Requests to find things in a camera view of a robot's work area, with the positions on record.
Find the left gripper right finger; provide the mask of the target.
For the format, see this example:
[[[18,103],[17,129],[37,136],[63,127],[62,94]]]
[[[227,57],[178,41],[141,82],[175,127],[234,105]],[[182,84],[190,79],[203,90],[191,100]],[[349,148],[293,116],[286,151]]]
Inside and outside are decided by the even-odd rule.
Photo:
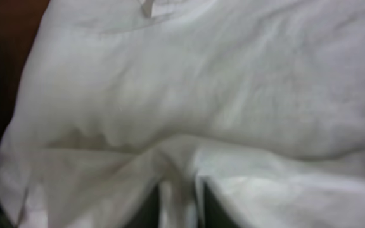
[[[217,194],[209,179],[197,180],[196,204],[198,209],[198,227],[240,228],[240,223],[228,210],[228,206]]]

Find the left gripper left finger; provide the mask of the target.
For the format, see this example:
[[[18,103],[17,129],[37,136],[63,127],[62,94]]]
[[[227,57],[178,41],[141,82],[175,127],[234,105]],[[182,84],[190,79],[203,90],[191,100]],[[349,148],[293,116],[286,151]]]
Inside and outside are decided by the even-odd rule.
[[[152,184],[133,208],[122,228],[158,228],[159,220],[160,190],[158,184]]]

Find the white t-shirt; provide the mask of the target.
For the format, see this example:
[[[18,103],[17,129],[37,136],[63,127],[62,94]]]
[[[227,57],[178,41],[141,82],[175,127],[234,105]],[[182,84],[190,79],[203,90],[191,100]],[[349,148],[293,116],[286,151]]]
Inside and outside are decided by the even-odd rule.
[[[0,144],[20,227],[365,227],[365,1],[51,1]]]

